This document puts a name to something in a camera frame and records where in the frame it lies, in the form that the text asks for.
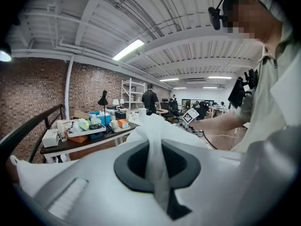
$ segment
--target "hand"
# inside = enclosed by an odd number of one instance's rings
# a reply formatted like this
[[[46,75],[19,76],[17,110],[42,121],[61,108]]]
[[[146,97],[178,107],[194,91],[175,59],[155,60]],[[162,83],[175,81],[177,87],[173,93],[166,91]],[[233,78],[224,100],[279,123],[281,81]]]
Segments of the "hand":
[[[201,130],[202,128],[200,127],[200,121],[192,121],[189,124],[190,127],[193,127],[195,130]]]

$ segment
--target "red brick wall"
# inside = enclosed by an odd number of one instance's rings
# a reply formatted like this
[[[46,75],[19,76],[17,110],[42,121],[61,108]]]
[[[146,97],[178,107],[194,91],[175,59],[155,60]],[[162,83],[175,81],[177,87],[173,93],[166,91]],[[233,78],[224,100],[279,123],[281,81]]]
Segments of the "red brick wall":
[[[32,117],[63,103],[67,69],[68,63],[62,60],[40,58],[0,64],[0,139]],[[14,155],[26,160],[44,128],[41,122],[17,146]],[[37,153],[35,161],[41,159]]]
[[[20,58],[12,63],[0,64],[0,139],[24,124],[30,118],[60,103],[64,104],[65,80],[69,62],[43,58]],[[108,91],[108,101],[121,98],[121,81],[129,76],[92,65],[73,64],[69,107],[74,110],[97,111],[103,90]],[[154,86],[159,100],[169,98],[170,91]],[[34,143],[45,128],[40,123],[13,152],[26,160]],[[34,162],[41,162],[37,152]]]

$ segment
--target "ceiling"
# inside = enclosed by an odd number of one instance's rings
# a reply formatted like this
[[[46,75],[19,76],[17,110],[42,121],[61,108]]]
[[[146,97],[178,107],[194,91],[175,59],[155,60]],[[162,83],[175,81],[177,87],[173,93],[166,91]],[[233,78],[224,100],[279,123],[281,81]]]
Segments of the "ceiling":
[[[49,57],[126,73],[165,88],[225,87],[257,65],[262,44],[216,31],[207,9],[220,0],[30,0],[7,42],[14,57]],[[272,0],[261,0],[280,16]],[[111,58],[141,39],[145,44]],[[159,80],[178,78],[177,82]]]

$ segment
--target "black desk lamp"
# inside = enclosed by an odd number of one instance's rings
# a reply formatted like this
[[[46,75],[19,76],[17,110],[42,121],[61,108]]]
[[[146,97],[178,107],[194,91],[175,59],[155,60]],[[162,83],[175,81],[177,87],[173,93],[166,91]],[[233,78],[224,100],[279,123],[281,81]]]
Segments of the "black desk lamp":
[[[104,124],[105,124],[105,130],[106,130],[105,132],[106,133],[110,132],[110,130],[109,131],[107,130],[107,121],[106,121],[106,117],[105,117],[105,106],[108,104],[108,101],[106,99],[107,93],[108,92],[106,90],[104,90],[103,91],[103,96],[98,101],[98,104],[103,105],[103,108],[104,108]]]

